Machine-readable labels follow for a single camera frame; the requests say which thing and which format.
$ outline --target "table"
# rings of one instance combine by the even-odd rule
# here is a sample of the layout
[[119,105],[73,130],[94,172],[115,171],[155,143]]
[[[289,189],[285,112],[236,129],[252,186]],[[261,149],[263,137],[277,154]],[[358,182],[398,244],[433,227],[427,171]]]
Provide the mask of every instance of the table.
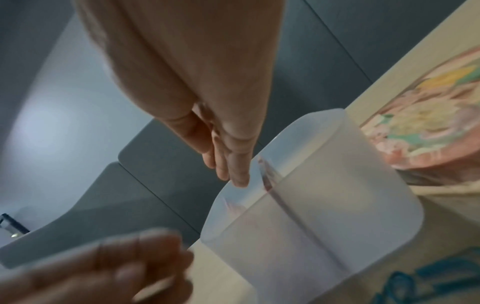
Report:
[[[479,14],[478,0],[465,2],[346,109],[351,118],[361,124],[425,71],[480,44]],[[412,189],[419,195],[438,191],[429,187]],[[473,186],[463,190],[475,191],[475,189]],[[360,275],[368,277],[369,281],[365,287],[369,292],[379,291],[386,275],[397,268],[412,270],[465,247],[478,245],[480,240],[478,226],[427,199],[422,199],[422,203],[425,208],[425,223],[417,237],[409,245]],[[205,245],[197,241],[191,249],[195,253],[195,262],[190,272],[195,286],[191,303],[258,303],[252,287]],[[321,302],[349,303],[351,301],[345,296],[352,294],[351,291],[351,283],[347,281],[322,298]],[[358,295],[355,302],[368,302],[367,296],[371,294],[365,298]],[[478,302],[478,296],[462,294],[457,302]]]

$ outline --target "translucent plastic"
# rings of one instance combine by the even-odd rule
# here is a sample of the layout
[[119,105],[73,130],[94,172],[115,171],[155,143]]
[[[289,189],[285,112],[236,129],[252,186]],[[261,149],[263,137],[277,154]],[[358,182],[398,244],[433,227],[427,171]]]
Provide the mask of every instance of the translucent plastic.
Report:
[[260,155],[284,176],[275,192],[326,245],[312,241],[265,192],[254,158],[249,187],[223,188],[201,240],[262,298],[307,303],[420,229],[417,198],[343,110],[303,116]]

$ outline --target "gray chair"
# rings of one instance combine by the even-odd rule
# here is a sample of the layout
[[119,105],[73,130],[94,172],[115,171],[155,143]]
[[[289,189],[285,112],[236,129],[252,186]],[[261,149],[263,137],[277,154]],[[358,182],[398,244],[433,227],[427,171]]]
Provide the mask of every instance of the gray chair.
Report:
[[178,230],[186,246],[199,237],[120,164],[112,163],[65,215],[1,247],[0,263],[13,268],[104,237],[154,227]]

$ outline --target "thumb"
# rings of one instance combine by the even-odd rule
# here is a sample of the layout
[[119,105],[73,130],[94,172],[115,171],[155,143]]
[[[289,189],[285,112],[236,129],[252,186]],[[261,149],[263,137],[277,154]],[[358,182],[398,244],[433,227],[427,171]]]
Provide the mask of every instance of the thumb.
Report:
[[72,277],[15,304],[127,304],[143,288],[145,276],[143,263],[131,263]]

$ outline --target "painting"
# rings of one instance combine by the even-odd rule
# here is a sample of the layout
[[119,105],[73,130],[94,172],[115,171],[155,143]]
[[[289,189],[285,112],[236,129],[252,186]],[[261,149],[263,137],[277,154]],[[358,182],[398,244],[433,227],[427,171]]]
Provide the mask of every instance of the painting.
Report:
[[480,180],[480,46],[424,74],[361,129],[410,185]]

